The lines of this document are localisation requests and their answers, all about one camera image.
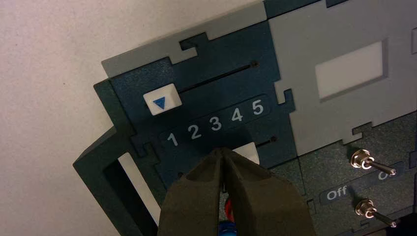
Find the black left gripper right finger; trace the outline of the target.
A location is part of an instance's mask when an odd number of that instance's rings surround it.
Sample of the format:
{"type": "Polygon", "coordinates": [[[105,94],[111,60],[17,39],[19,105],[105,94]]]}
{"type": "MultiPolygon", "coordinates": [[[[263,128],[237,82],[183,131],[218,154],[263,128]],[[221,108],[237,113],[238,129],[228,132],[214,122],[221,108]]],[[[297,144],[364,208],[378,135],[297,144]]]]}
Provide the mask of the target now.
{"type": "Polygon", "coordinates": [[[239,236],[314,236],[308,206],[287,179],[224,149],[224,180],[239,236]]]}

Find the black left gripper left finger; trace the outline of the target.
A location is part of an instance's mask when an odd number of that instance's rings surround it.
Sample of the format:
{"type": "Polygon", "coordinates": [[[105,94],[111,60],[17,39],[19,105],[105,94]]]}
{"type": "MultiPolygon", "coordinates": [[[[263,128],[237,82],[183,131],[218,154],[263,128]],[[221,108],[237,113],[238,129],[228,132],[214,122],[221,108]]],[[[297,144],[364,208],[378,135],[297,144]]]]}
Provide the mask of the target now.
{"type": "Polygon", "coordinates": [[[172,184],[161,207],[159,236],[218,235],[222,168],[217,148],[172,184]]]}

